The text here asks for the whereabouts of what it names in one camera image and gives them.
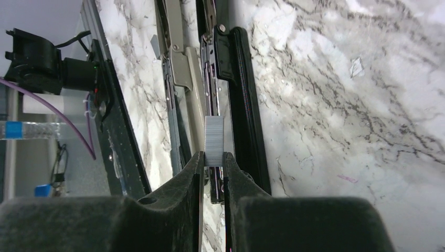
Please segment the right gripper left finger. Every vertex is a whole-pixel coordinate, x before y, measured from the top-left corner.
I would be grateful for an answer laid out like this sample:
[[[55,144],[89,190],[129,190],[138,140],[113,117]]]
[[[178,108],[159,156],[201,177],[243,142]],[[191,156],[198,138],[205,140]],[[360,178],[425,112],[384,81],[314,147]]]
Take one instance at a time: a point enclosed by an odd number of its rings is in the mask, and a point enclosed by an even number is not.
[[[1,204],[1,251],[200,251],[204,154],[140,200],[15,198]]]

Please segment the staple strip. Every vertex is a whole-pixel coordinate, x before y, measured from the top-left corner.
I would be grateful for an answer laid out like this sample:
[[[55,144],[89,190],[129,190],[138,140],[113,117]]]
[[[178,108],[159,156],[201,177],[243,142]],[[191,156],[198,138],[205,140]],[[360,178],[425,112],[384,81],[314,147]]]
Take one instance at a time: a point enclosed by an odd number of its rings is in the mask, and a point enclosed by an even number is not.
[[[160,46],[159,46],[159,42],[158,42],[158,36],[157,35],[153,35],[151,40],[150,40],[150,43],[151,43],[151,46],[152,46],[155,58],[157,60],[160,60],[161,53],[160,53]]]
[[[224,117],[205,116],[205,166],[222,167],[224,152]]]

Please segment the black stapler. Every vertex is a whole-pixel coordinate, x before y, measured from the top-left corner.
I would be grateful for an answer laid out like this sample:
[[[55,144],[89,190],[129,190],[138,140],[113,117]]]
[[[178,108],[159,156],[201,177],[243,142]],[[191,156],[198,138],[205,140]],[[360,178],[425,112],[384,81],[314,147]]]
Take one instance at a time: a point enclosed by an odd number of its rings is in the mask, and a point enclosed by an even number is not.
[[[224,118],[224,152],[270,194],[248,34],[230,14],[229,1],[196,1],[206,115]]]

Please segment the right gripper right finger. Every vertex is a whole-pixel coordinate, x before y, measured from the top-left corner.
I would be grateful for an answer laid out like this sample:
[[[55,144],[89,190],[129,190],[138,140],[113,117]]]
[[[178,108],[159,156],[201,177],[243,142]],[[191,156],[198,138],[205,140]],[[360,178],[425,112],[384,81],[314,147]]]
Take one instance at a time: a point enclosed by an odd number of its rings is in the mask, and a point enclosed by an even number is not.
[[[227,251],[394,251],[372,204],[357,197],[273,197],[224,153]]]

